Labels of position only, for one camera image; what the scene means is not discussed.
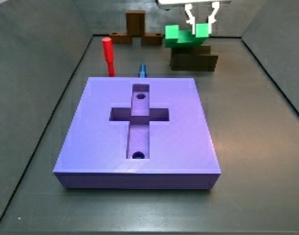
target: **table surface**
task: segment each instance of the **table surface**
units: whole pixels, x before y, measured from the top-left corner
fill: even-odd
[[[115,45],[116,75],[194,77],[222,176],[203,190],[67,190],[52,168],[87,78],[106,76],[94,38],[0,223],[35,232],[299,231],[299,117],[239,39],[210,39],[214,73],[171,72],[170,50]]]

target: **cross-shaped slot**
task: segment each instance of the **cross-shaped slot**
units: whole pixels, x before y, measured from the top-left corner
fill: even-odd
[[[150,121],[170,121],[168,108],[150,108],[150,84],[134,84],[130,107],[112,107],[110,121],[128,121],[127,158],[150,159]]]

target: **gray wall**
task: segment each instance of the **gray wall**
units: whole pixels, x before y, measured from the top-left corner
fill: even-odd
[[[91,36],[70,0],[0,4],[0,217]]]
[[[155,0],[72,0],[82,12],[83,18],[95,34],[110,34],[126,31],[126,11],[146,10],[147,31],[164,32],[164,26],[178,24],[187,28],[184,8],[176,7],[171,11],[158,8]],[[214,36],[242,37],[256,16],[266,0],[232,0],[222,6],[218,12]],[[204,22],[212,12],[211,6],[194,6],[194,15],[199,22]]]
[[[299,112],[299,0],[268,0],[243,41]]]

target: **green block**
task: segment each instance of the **green block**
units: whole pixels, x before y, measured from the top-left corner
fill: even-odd
[[[208,24],[196,24],[195,26],[195,37],[196,38],[210,38],[208,34]]]
[[[208,24],[196,24],[196,33],[192,35],[191,30],[179,30],[178,25],[166,27],[166,47],[198,47],[208,39]]]
[[[179,39],[179,26],[166,26],[166,38],[170,43],[176,43]]]

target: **dark brown block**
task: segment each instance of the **dark brown block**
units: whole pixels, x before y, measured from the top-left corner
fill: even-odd
[[[142,36],[142,45],[162,45],[163,34],[160,33],[144,33]]]
[[[211,54],[211,47],[172,48],[171,67],[174,71],[206,71],[216,68],[218,55]]]
[[[130,36],[144,35],[144,11],[131,10],[126,12],[127,17],[127,34]]]
[[[110,34],[110,37],[112,39],[114,44],[131,44],[132,43],[132,37],[123,32],[114,32]]]
[[[172,55],[174,54],[190,54],[190,55],[211,54],[211,46],[200,46],[194,48],[172,48]]]

